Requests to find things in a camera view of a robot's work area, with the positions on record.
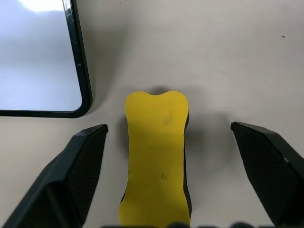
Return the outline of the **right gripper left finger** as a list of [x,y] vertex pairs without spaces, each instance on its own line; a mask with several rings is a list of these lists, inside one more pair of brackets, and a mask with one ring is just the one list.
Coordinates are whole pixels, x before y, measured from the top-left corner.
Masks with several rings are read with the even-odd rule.
[[81,228],[100,176],[106,124],[75,134],[39,174],[5,228]]

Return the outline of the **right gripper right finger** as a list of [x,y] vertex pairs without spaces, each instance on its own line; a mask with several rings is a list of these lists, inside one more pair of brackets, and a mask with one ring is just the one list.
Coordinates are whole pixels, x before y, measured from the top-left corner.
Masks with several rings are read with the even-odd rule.
[[247,177],[275,226],[304,226],[304,159],[278,133],[233,122]]

